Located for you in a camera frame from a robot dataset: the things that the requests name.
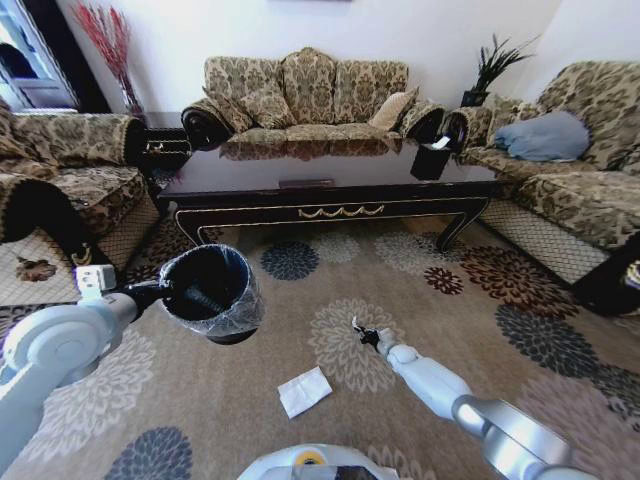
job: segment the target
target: floor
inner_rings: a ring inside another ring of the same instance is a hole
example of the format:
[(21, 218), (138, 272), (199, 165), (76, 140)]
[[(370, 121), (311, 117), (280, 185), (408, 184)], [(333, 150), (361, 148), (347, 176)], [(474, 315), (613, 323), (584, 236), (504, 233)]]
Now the floor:
[[(257, 333), (215, 345), (152, 306), (97, 372), (47, 400), (5, 478), (231, 479), (303, 442), (353, 446), (415, 480), (496, 478), (474, 439), (360, 345), (353, 315), (392, 328), (476, 395), (561, 432), (581, 468), (640, 478), (640, 323), (579, 307), (480, 225), (441, 254), (443, 226), (428, 218), (208, 232), (253, 268), (266, 305)], [(128, 279), (153, 278), (188, 248), (163, 220)], [(333, 393), (288, 420), (277, 386), (316, 365)]]

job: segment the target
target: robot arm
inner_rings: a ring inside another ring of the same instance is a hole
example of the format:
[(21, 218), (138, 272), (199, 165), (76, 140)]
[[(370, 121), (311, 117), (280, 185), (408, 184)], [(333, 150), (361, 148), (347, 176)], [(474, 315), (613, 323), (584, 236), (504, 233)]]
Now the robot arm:
[(597, 480), (569, 467), (571, 446), (559, 435), (502, 400), (481, 400), (467, 383), (413, 347), (397, 345), (393, 332), (364, 329), (372, 344), (407, 386), (439, 417), (482, 439), (484, 456), (509, 480)]
[(122, 332), (166, 292), (140, 284), (102, 296), (114, 285), (111, 266), (79, 267), (83, 299), (39, 310), (16, 325), (4, 343), (0, 370), (0, 475), (38, 431), (44, 401), (57, 387), (93, 372), (122, 340)]

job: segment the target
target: sofa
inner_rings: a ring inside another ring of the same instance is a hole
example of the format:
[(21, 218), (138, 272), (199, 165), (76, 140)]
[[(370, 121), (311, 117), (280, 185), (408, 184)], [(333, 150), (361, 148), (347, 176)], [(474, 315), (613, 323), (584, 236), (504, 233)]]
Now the sofa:
[(21, 115), (0, 105), (0, 305), (79, 299), (73, 267), (122, 272), (159, 218), (126, 115)]
[[(568, 163), (511, 158), (492, 145), (497, 126), (564, 110), (590, 131), (590, 146)], [(640, 258), (640, 64), (579, 62), (538, 100), (498, 98), (451, 112), (443, 125), (464, 163), (507, 180), (482, 214), (502, 234), (571, 285), (585, 305), (622, 313), (640, 304), (620, 278)]]
[(333, 60), (310, 47), (283, 60), (211, 57), (205, 62), (205, 92), (234, 101), (269, 84), (281, 90), (295, 124), (286, 129), (252, 126), (237, 132), (208, 97), (184, 109), (182, 122), (193, 148), (232, 142), (288, 140), (366, 140), (413, 137), (432, 141), (444, 108), (416, 101), (392, 131), (367, 121), (394, 92), (407, 87), (406, 64), (390, 61)]

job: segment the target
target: green plant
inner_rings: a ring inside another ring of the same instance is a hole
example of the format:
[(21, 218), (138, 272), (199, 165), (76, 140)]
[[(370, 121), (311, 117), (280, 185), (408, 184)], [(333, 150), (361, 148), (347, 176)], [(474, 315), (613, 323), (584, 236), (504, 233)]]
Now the green plant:
[(498, 37), (493, 34), (493, 51), (490, 47), (480, 48), (480, 58), (478, 59), (478, 82), (472, 88), (477, 92), (485, 92), (487, 87), (504, 72), (509, 65), (520, 62), (525, 58), (532, 57), (533, 54), (525, 55), (523, 50), (535, 42), (538, 37), (534, 37), (515, 48), (505, 49), (506, 44), (511, 40), (507, 38), (502, 43), (498, 43)]

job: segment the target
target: coffee table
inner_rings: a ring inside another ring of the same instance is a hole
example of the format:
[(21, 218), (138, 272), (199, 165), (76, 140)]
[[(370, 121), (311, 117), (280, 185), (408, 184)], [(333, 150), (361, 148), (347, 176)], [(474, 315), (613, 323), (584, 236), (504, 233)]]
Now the coffee table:
[(159, 196), (196, 245), (209, 227), (455, 215), (446, 251), (503, 184), (448, 157), (408, 139), (228, 142), (194, 151)]

